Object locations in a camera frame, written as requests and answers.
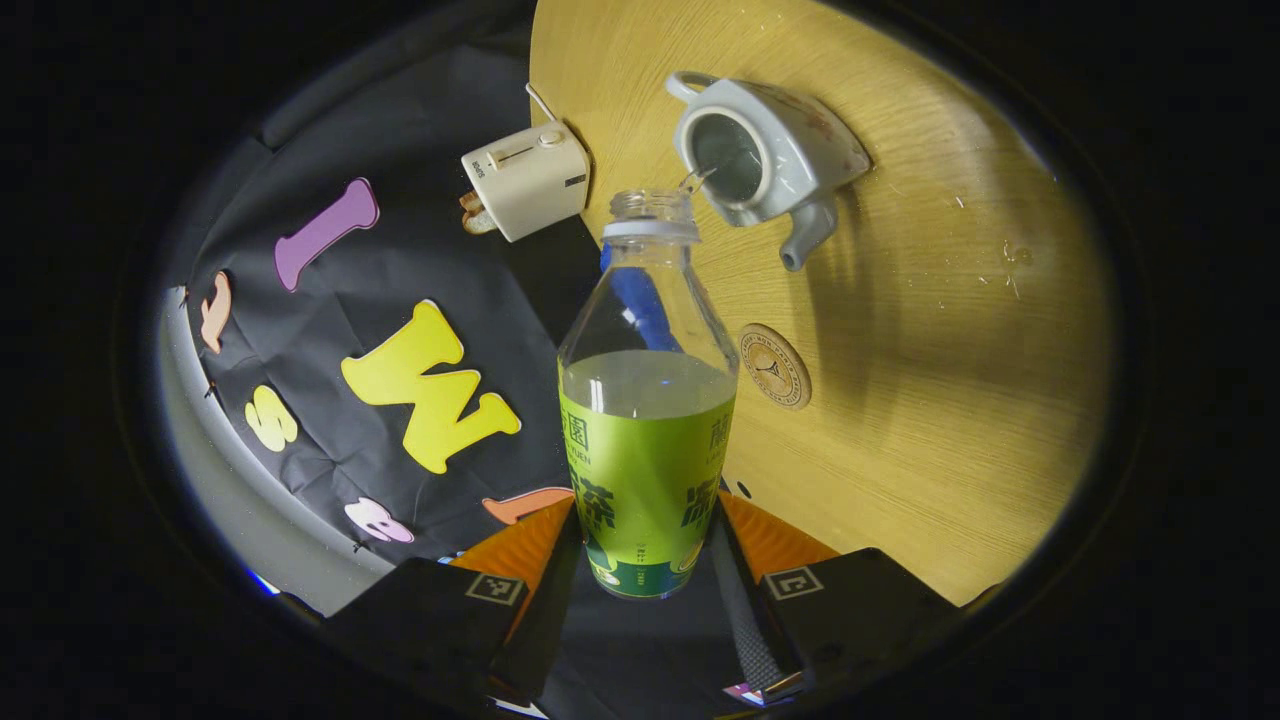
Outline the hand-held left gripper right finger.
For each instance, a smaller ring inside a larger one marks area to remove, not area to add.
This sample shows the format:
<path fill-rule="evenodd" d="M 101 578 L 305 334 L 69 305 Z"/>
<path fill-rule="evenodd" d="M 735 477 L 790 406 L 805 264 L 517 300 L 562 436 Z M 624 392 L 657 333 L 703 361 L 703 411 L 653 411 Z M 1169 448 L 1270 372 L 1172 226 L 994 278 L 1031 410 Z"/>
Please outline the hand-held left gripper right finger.
<path fill-rule="evenodd" d="M 964 616 L 883 550 L 838 553 L 727 492 L 708 539 L 739 664 L 764 701 L 874 685 Z"/>

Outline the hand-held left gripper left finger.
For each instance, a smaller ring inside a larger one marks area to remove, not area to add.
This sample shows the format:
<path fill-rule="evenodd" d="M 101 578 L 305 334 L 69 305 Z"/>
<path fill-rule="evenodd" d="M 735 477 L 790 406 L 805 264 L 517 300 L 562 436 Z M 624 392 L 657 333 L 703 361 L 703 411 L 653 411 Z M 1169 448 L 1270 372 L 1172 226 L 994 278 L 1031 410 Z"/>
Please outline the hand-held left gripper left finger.
<path fill-rule="evenodd" d="M 403 561 L 320 634 L 434 703 L 527 705 L 554 664 L 581 550 L 575 502 L 562 498 L 452 562 Z"/>

